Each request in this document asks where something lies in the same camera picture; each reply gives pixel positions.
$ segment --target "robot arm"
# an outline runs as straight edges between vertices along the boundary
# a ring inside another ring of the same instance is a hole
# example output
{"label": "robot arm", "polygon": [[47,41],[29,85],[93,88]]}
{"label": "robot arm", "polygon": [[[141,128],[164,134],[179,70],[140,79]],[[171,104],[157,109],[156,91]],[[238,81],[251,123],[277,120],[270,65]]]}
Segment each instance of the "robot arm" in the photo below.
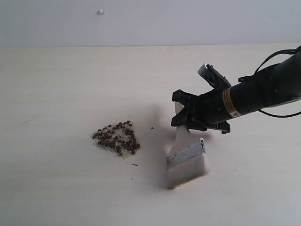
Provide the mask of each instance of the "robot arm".
{"label": "robot arm", "polygon": [[[291,54],[282,63],[259,68],[278,54]],[[262,108],[288,104],[301,99],[301,46],[297,49],[281,50],[269,56],[252,76],[238,79],[239,84],[231,86],[212,65],[204,64],[198,74],[213,90],[196,96],[177,90],[173,101],[184,105],[175,117],[172,126],[187,125],[189,129],[230,132],[227,120],[260,111],[270,116],[287,118],[300,113],[277,116],[262,111]]]}

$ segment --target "pile of coffee beans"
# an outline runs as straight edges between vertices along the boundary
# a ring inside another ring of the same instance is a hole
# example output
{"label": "pile of coffee beans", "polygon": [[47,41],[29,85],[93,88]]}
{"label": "pile of coffee beans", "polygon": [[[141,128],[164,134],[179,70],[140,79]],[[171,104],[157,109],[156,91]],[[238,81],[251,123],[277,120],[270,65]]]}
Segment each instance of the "pile of coffee beans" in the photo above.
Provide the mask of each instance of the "pile of coffee beans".
{"label": "pile of coffee beans", "polygon": [[93,133],[92,139],[96,140],[98,146],[114,151],[120,157],[136,154],[140,148],[131,121],[107,125]]}

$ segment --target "brush bristles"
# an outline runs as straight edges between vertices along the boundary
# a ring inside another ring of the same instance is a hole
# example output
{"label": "brush bristles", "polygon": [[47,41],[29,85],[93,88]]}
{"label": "brush bristles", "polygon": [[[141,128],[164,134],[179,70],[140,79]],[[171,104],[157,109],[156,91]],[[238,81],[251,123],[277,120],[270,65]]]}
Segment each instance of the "brush bristles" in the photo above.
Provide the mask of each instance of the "brush bristles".
{"label": "brush bristles", "polygon": [[188,159],[166,172],[167,188],[174,189],[209,172],[209,162],[205,153]]}

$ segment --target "light wood surface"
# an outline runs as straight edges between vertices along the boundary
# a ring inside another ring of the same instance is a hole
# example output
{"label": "light wood surface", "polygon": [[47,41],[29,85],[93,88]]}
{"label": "light wood surface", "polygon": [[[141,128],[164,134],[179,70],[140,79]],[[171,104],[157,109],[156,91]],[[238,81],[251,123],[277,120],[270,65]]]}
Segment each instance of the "light wood surface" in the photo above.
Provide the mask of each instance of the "light wood surface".
{"label": "light wood surface", "polygon": [[[209,91],[203,63],[234,85],[298,45],[0,49],[0,225],[300,225],[301,117],[253,113],[230,120],[227,135],[199,133],[210,174],[162,188],[172,92]],[[91,132],[128,119],[142,145],[135,156],[92,146]]]}

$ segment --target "white wall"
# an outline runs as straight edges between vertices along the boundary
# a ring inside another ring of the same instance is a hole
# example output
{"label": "white wall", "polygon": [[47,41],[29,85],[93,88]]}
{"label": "white wall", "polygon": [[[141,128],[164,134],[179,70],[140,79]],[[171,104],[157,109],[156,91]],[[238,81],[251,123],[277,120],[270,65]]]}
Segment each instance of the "white wall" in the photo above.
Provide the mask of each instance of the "white wall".
{"label": "white wall", "polygon": [[[300,0],[0,0],[0,46],[299,42]],[[105,15],[97,15],[99,9]]]}

